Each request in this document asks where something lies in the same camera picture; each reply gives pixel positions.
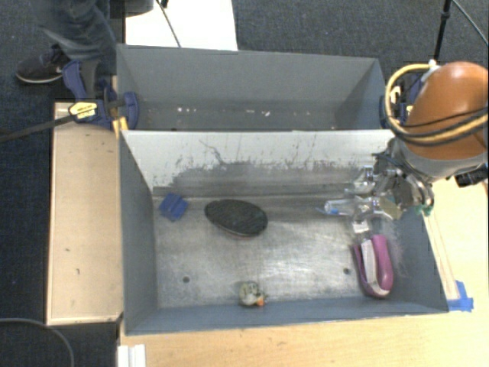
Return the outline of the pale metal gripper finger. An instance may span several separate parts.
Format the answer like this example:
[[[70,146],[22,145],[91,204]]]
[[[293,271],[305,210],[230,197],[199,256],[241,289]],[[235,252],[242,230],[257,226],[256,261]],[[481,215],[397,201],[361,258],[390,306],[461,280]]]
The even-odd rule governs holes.
[[[362,166],[355,177],[345,188],[346,196],[375,196],[378,176],[374,172],[373,166]]]
[[[360,197],[328,200],[324,204],[324,213],[326,215],[351,218],[366,218],[373,215],[377,209],[377,201]]]

